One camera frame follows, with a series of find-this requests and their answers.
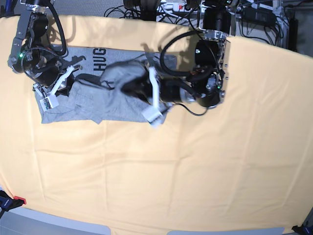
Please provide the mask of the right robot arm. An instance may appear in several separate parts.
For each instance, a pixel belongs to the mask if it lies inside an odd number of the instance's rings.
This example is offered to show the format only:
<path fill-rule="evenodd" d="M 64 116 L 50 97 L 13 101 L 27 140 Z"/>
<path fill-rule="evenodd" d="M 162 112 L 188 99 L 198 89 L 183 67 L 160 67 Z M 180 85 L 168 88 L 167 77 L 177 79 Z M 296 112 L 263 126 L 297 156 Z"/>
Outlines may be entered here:
<path fill-rule="evenodd" d="M 20 13 L 17 33 L 13 39 L 8 66 L 15 73 L 23 73 L 39 88 L 39 94 L 46 96 L 45 89 L 52 88 L 66 72 L 67 44 L 59 16 L 49 0 L 26 0 Z M 49 19 L 45 12 L 49 9 L 55 20 L 61 38 L 61 49 L 57 50 L 49 38 Z"/>

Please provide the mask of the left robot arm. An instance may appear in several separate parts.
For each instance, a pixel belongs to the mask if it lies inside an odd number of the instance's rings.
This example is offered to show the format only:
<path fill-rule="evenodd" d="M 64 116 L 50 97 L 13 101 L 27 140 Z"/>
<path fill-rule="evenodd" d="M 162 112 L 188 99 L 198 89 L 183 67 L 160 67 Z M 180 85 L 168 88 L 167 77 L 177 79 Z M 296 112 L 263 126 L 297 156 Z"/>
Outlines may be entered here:
<path fill-rule="evenodd" d="M 205 108 L 213 108 L 222 102 L 225 91 L 224 78 L 227 38 L 231 21 L 239 5 L 237 0 L 188 0 L 180 10 L 189 20 L 197 12 L 197 26 L 191 31 L 172 39 L 161 51 L 159 63 L 161 74 L 150 72 L 141 78 L 126 83 L 122 92 L 147 103 L 152 100 L 162 103 L 197 102 Z M 180 39 L 197 36 L 195 67 L 190 71 L 178 71 L 166 65 L 166 52 Z"/>

